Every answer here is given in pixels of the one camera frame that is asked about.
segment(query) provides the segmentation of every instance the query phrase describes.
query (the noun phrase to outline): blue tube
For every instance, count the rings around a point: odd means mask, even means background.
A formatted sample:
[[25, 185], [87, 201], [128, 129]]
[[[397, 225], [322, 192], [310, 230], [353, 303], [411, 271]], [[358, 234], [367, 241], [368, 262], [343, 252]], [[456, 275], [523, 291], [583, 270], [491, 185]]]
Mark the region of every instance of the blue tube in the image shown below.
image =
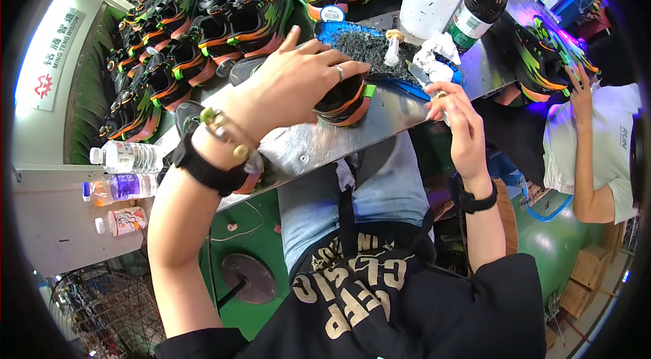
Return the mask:
[[[522, 193], [525, 195], [525, 200], [529, 197], [527, 195], [527, 186], [523, 183], [522, 185]], [[529, 207], [529, 202], [525, 201], [525, 207], [527, 207], [527, 212], [536, 220], [540, 222], [551, 222], [558, 214], [561, 212], [561, 210], [565, 209], [566, 206], [570, 204], [570, 201], [574, 199], [574, 195], [569, 195], [568, 198], [565, 200], [565, 202], [562, 203], [558, 209], [553, 211], [549, 216], [542, 216], [541, 214], [535, 212], [533, 209]]]

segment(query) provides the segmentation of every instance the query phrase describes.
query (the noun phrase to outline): black watch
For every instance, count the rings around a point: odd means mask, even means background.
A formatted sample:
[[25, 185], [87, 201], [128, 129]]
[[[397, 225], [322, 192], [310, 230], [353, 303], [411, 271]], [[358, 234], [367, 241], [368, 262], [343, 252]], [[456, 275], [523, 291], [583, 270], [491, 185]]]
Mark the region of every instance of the black watch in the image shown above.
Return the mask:
[[186, 134], [174, 150], [172, 161], [176, 167], [185, 169], [201, 184], [219, 192], [221, 197], [229, 196], [244, 185], [248, 177], [244, 164], [230, 171], [215, 168], [197, 153], [191, 140], [192, 134]]
[[497, 203], [497, 186], [493, 180], [491, 180], [491, 184], [493, 184], [493, 193], [491, 193], [490, 197], [484, 200], [476, 200], [472, 193], [466, 192], [463, 189], [463, 182], [461, 181], [459, 173], [454, 175], [452, 181], [452, 184], [448, 188], [452, 196], [452, 201], [456, 205], [459, 205], [459, 207], [466, 213], [473, 214], [482, 210], [488, 210]]

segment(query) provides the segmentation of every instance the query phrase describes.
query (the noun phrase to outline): lid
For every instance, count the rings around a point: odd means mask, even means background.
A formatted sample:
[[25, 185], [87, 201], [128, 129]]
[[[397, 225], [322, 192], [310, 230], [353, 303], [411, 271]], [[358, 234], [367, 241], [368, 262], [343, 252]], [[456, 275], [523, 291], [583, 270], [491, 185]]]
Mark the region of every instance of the lid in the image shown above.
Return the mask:
[[91, 164], [101, 164], [102, 163], [102, 149], [93, 147], [91, 149], [91, 154], [89, 156]]
[[83, 200], [86, 202], [91, 200], [91, 183], [81, 184], [81, 196], [83, 197]]
[[95, 219], [95, 229], [97, 229], [97, 233], [99, 234], [106, 233], [106, 225], [104, 225], [104, 219]]

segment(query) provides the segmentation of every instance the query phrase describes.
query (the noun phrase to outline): stainless steel table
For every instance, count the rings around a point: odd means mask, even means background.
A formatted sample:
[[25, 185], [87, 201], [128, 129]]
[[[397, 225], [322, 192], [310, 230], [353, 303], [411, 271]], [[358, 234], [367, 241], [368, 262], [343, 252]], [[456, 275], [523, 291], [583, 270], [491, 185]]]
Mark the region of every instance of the stainless steel table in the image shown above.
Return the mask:
[[[362, 21], [375, 28], [391, 28], [398, 12], [388, 13]], [[419, 43], [408, 36], [408, 42]], [[461, 70], [471, 100], [486, 96], [516, 80], [502, 63], [502, 54], [487, 33], [461, 59]], [[220, 91], [203, 100], [204, 106], [219, 107]], [[259, 151], [269, 160], [265, 164], [264, 180], [251, 195], [231, 195], [224, 198], [218, 210], [248, 200], [272, 190], [292, 179], [336, 161], [374, 143], [385, 140], [425, 121], [425, 102], [391, 84], [378, 84], [366, 116], [354, 127], [334, 127], [319, 120], [317, 125], [297, 125], [269, 133]], [[179, 137], [174, 127], [158, 139], [157, 145], [171, 152]]]

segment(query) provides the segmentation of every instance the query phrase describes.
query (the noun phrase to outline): black t-shirt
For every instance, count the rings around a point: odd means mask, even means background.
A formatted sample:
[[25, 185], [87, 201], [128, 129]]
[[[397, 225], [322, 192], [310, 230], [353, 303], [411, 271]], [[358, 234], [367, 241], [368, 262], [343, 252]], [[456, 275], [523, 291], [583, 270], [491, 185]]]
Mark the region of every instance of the black t-shirt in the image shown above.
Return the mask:
[[167, 358], [544, 358], [543, 302], [533, 257], [481, 266], [472, 280], [411, 249], [418, 228], [358, 225], [359, 253], [344, 258], [338, 231], [307, 250], [292, 290], [252, 342], [235, 328], [167, 339]]

